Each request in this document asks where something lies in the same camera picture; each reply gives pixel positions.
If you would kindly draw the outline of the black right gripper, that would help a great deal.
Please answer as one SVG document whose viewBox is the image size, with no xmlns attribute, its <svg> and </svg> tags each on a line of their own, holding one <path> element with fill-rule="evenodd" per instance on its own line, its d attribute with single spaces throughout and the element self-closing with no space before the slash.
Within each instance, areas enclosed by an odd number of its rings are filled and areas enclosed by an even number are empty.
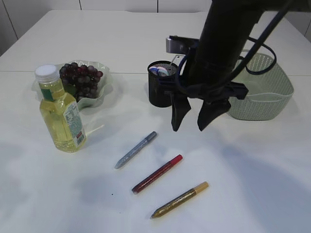
<svg viewBox="0 0 311 233">
<path fill-rule="evenodd" d="M 203 99 L 197 125 L 203 131 L 231 108 L 229 97 L 244 99 L 248 89 L 230 79 L 248 37 L 267 9 L 265 0 L 214 0 L 199 44 L 183 58 L 175 74 L 171 97 L 173 131 L 178 131 L 191 110 L 188 98 Z"/>
</svg>

